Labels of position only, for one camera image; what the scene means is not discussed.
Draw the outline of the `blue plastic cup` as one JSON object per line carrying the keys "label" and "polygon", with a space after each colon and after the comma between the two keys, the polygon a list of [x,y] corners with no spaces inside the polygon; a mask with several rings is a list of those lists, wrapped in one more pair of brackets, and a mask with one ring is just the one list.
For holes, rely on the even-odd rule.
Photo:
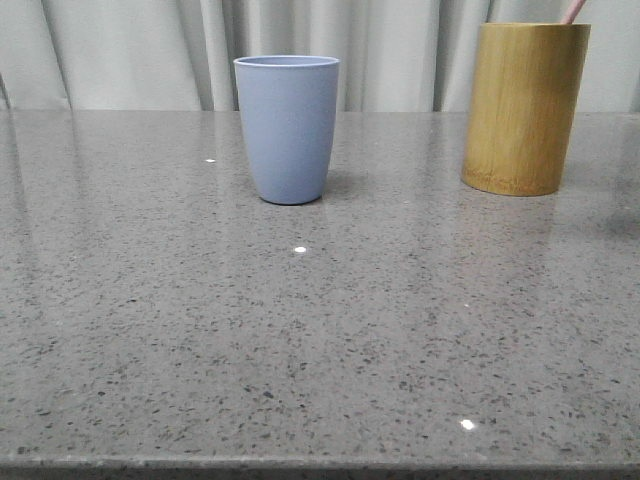
{"label": "blue plastic cup", "polygon": [[305,55],[234,60],[249,167],[259,197],[300,205],[325,189],[340,60]]}

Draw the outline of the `bamboo cylinder holder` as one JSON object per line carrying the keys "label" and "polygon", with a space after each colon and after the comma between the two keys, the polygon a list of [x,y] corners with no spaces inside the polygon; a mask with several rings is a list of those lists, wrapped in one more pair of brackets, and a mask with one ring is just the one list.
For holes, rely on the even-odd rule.
{"label": "bamboo cylinder holder", "polygon": [[559,189],[590,25],[479,29],[462,181],[510,196]]}

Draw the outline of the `pink chopstick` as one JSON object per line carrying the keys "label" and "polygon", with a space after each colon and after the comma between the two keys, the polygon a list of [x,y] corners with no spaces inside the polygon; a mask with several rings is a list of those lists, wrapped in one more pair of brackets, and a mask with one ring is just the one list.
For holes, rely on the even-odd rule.
{"label": "pink chopstick", "polygon": [[559,23],[563,25],[573,24],[585,3],[586,0],[572,0],[562,15]]}

